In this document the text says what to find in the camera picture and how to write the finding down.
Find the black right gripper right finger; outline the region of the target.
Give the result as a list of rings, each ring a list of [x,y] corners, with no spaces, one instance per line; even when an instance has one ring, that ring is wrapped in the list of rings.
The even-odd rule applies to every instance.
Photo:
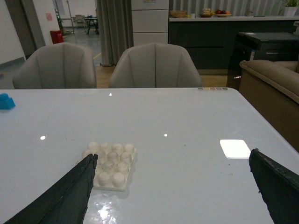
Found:
[[[299,175],[253,149],[249,166],[275,224],[299,222]]]

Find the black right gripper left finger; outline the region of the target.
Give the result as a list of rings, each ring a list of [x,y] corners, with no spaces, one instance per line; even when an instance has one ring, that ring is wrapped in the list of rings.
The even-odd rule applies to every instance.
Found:
[[[97,166],[89,154],[35,201],[6,221],[7,224],[81,224]]]

